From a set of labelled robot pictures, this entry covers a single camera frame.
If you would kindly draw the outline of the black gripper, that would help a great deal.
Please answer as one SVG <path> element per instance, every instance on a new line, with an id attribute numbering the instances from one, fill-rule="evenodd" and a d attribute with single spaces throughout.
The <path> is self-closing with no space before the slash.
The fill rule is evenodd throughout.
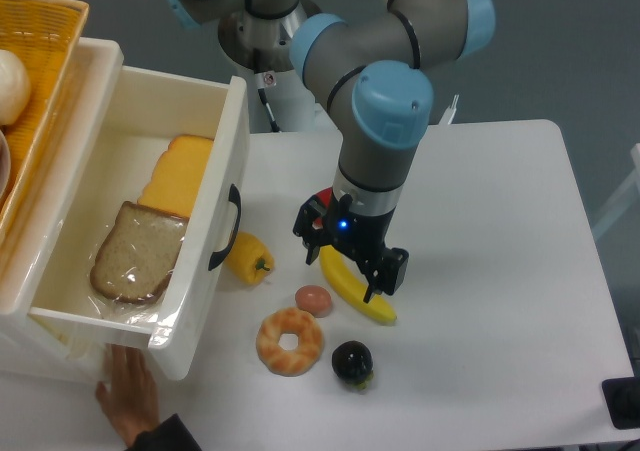
<path id="1" fill-rule="evenodd" d="M 364 303 L 374 295 L 392 296 L 404 281 L 409 260 L 405 249 L 388 248 L 385 244 L 395 210 L 366 216 L 355 212 L 351 197 L 336 198 L 331 190 L 323 190 L 319 198 L 326 211 L 320 219 L 321 229 L 313 228 L 319 215 L 314 195 L 299 208 L 293 226 L 294 235 L 302 239 L 306 249 L 306 264 L 311 265 L 318 258 L 320 249 L 331 246 L 360 267 L 368 283 Z"/>

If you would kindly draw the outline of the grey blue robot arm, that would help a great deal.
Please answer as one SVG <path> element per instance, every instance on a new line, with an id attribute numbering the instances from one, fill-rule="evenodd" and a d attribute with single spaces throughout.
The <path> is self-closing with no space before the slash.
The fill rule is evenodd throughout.
<path id="1" fill-rule="evenodd" d="M 327 203 L 308 199 L 293 231 L 309 260 L 330 246 L 354 261 L 365 296 L 393 294 L 409 254 L 385 236 L 434 92 L 429 68 L 484 48 L 496 28 L 492 0 L 385 0 L 386 11 L 360 27 L 313 14 L 304 0 L 168 0 L 197 26 L 230 24 L 220 44 L 257 73 L 294 71 L 342 134 Z"/>

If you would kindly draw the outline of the bare human hand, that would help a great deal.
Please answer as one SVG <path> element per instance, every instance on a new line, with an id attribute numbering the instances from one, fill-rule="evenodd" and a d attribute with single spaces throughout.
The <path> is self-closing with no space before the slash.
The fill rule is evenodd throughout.
<path id="1" fill-rule="evenodd" d="M 95 397 L 127 448 L 141 433 L 160 425 L 156 382 L 144 355 L 136 348 L 111 346 L 110 384 L 99 382 Z"/>

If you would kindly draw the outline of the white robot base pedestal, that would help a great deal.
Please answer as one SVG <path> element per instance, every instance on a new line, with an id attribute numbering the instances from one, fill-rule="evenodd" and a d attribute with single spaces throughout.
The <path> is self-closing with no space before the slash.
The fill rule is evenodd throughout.
<path id="1" fill-rule="evenodd" d="M 218 38 L 235 74 L 246 81 L 250 131 L 308 132 L 315 128 L 316 100 L 289 60 L 292 38 L 319 8 L 299 0 L 296 8 L 275 20 L 246 11 L 220 20 Z"/>

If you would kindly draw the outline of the dark sleeved forearm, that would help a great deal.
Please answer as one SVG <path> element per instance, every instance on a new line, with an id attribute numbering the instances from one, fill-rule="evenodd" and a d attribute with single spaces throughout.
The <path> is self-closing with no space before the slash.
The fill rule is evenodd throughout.
<path id="1" fill-rule="evenodd" d="M 202 448 L 178 414 L 173 414 L 152 431 L 140 433 L 127 451 L 201 451 Z"/>

